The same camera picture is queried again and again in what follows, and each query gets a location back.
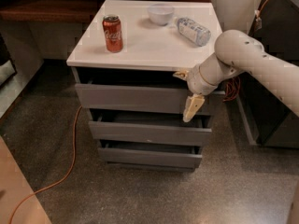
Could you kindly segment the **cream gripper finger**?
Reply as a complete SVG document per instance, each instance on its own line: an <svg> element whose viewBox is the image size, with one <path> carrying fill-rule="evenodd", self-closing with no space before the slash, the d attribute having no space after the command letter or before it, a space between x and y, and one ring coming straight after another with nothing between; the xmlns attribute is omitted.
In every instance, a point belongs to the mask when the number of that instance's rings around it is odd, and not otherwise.
<svg viewBox="0 0 299 224"><path fill-rule="evenodd" d="M186 80L188 77L188 71L177 71L173 74L174 77Z"/></svg>
<svg viewBox="0 0 299 224"><path fill-rule="evenodd" d="M189 122L202 107L205 102L205 97L203 95L194 94L193 96L188 96L185 103L185 109L183 112L183 121Z"/></svg>

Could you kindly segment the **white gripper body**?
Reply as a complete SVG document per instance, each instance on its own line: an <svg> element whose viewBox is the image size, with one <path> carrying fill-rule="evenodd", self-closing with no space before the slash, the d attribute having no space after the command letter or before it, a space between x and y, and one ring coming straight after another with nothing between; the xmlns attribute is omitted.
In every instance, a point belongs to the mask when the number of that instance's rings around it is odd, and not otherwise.
<svg viewBox="0 0 299 224"><path fill-rule="evenodd" d="M211 85L204 80L200 73L199 64L189 71L187 75L187 85L192 93L204 96L209 95L216 89L215 85Z"/></svg>

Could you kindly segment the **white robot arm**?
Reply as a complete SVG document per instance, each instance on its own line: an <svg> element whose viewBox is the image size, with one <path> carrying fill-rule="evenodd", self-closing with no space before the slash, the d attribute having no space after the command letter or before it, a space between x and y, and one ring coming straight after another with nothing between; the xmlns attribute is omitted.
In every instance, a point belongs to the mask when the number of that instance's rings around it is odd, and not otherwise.
<svg viewBox="0 0 299 224"><path fill-rule="evenodd" d="M192 120L224 80L248 73L299 116L299 67L264 51L263 44L237 30L223 32L215 41L214 52L190 70L174 76L187 82L192 92L186 100L183 120Z"/></svg>

